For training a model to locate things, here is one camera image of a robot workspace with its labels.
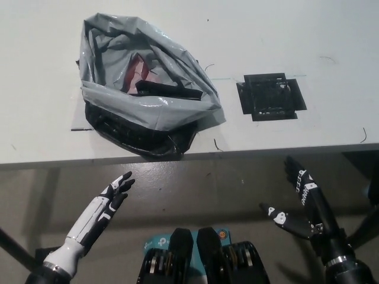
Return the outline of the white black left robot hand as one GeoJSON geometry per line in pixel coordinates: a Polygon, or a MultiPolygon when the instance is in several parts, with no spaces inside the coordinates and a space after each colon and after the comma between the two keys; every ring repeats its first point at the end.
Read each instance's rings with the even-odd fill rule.
{"type": "Polygon", "coordinates": [[[127,191],[135,182],[131,176],[132,172],[127,172],[111,182],[89,203],[70,229],[67,238],[83,247],[84,256],[90,251],[123,201],[128,197],[127,191]]]}

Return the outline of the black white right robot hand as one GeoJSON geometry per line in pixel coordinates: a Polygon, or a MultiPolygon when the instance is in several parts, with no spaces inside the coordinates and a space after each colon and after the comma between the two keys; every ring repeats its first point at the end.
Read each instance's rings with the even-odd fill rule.
{"type": "Polygon", "coordinates": [[[308,240],[322,263],[338,257],[355,255],[340,228],[321,187],[298,161],[288,156],[284,161],[287,180],[292,184],[305,212],[305,218],[290,215],[274,206],[259,207],[276,226],[303,240],[308,240]]]}

